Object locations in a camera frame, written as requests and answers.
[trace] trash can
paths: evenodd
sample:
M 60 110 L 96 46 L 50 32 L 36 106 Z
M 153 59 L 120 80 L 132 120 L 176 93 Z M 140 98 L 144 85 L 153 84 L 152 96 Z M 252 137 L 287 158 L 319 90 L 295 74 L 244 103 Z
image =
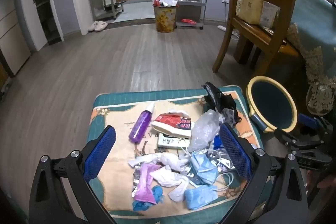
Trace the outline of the trash can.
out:
M 158 32 L 173 32 L 176 21 L 176 6 L 154 6 L 155 25 Z

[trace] tiled floor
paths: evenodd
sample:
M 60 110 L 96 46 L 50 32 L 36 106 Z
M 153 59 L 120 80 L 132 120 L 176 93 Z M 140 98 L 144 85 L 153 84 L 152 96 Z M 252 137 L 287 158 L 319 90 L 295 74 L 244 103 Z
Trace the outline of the tiled floor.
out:
M 117 19 L 107 20 L 107 23 L 114 23 L 126 20 L 154 18 L 154 10 L 151 1 L 124 4 L 124 11 L 117 15 Z

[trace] slipper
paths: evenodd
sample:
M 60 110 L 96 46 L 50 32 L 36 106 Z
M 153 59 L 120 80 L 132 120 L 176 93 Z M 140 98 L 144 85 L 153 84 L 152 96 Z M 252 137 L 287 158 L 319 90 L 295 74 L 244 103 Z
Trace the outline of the slipper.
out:
M 104 21 L 99 21 L 98 22 L 98 24 L 97 24 L 97 26 L 95 27 L 95 31 L 96 32 L 100 32 L 100 31 L 102 31 L 102 30 L 104 30 L 106 27 L 107 27 L 107 23 L 106 22 L 104 22 Z
M 97 27 L 97 25 L 98 25 L 98 21 L 93 22 L 92 25 L 89 27 L 88 31 L 89 32 L 94 31 L 95 27 Z

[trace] chair seat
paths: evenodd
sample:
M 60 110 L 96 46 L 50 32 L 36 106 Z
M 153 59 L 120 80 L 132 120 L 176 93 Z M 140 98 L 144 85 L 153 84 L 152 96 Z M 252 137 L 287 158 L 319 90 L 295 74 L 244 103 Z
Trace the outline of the chair seat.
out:
M 271 36 L 263 31 L 258 25 L 251 25 L 238 17 L 233 18 L 232 25 L 238 29 L 244 37 L 250 40 L 262 51 L 266 50 L 266 47 L 269 45 L 271 40 Z M 279 52 L 294 57 L 301 56 L 300 53 L 287 40 L 283 40 Z

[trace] red food package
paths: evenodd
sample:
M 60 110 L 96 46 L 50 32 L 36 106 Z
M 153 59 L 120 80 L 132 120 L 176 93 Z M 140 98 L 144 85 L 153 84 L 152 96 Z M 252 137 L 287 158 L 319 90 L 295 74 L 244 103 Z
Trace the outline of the red food package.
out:
M 191 19 L 187 19 L 187 18 L 184 18 L 184 19 L 182 19 L 181 21 L 184 22 L 184 23 L 196 24 L 195 21 L 193 21 L 193 20 L 191 20 Z

